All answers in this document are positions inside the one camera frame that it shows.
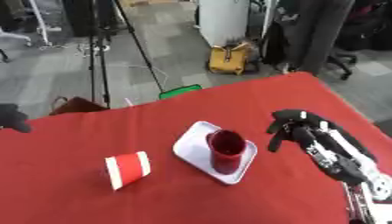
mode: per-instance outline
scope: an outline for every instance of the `yellow bag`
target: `yellow bag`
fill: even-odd
[[[235,47],[213,46],[209,60],[209,69],[217,74],[240,75],[245,69],[249,44],[241,43]]]

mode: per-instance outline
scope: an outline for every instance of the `camera tripod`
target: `camera tripod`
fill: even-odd
[[[111,30],[110,27],[107,25],[102,24],[101,20],[98,19],[99,24],[97,24],[96,17],[99,13],[96,13],[96,2],[98,0],[89,0],[89,19],[90,19],[90,32],[89,32],[89,37],[88,37],[88,42],[89,42],[89,51],[90,51],[90,77],[91,77],[91,91],[92,91],[92,101],[95,102],[95,48],[98,48],[98,56],[100,57],[100,64],[101,64],[101,74],[102,74],[102,81],[103,81],[103,100],[106,103],[108,109],[110,109],[110,93],[109,93],[109,83],[108,83],[108,71],[106,68],[106,60],[105,60],[105,46],[103,45],[104,39],[106,39],[108,42],[111,41]],[[135,28],[130,24],[130,21],[128,20],[125,11],[123,7],[120,5],[119,0],[107,0],[107,1],[113,1],[113,4],[115,7],[118,9],[120,12],[120,16],[122,17],[126,29],[130,33],[131,37],[136,43],[136,47],[140,54],[142,55],[142,58],[147,66],[147,68],[150,70],[150,73],[152,77],[154,78],[154,81],[157,83],[157,86],[159,88],[159,91],[162,93],[164,92],[162,86],[159,83],[158,77],[154,72],[154,69],[152,67],[152,64],[150,60],[148,59],[144,49],[142,48],[142,45],[140,44],[140,41],[135,34]]]
[[[3,62],[7,63],[10,61],[10,59],[8,58],[7,54],[5,53],[5,51],[3,51],[2,49],[0,49],[0,55],[2,55],[2,60]]]

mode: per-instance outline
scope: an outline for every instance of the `red and white paper cup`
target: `red and white paper cup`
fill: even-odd
[[[150,174],[151,166],[145,151],[105,158],[113,190],[118,190]]]

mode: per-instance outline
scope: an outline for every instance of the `red tablecloth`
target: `red tablecloth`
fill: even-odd
[[[308,109],[358,137],[392,173],[392,143],[307,74],[246,81],[133,108],[32,121],[2,130],[0,221],[14,224],[347,223],[340,184],[294,144],[266,150],[270,113]],[[238,185],[224,186],[176,158],[195,122],[237,130],[259,152]],[[150,176],[112,192],[104,158],[147,151]]]

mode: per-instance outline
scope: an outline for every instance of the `white tray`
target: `white tray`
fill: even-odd
[[[227,185],[235,185],[242,179],[246,170],[257,154],[257,147],[250,141],[242,154],[240,167],[232,174],[224,175],[218,173],[211,166],[211,151],[208,148],[206,136],[219,130],[209,122],[196,122],[192,127],[174,144],[173,151],[179,158],[184,159],[191,165],[196,166],[203,172],[218,179]]]

